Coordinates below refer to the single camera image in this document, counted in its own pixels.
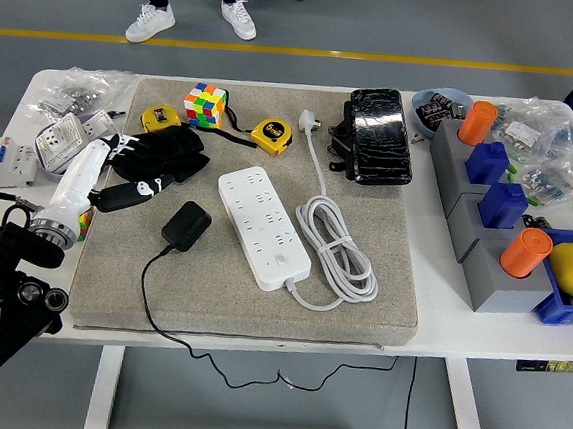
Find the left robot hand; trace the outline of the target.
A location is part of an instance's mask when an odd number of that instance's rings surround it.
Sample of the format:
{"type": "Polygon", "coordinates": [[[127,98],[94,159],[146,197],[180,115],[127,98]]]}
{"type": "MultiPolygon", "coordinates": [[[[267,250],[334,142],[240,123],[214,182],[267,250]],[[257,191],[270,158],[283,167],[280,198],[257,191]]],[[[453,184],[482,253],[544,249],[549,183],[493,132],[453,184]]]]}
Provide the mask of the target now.
{"type": "Polygon", "coordinates": [[[28,230],[68,249],[79,238],[79,218],[91,207],[103,212],[127,209],[168,187],[174,181],[171,174],[93,191],[107,159],[130,150],[135,140],[129,135],[114,134],[90,142],[69,163],[50,203],[34,215],[28,230]]]}

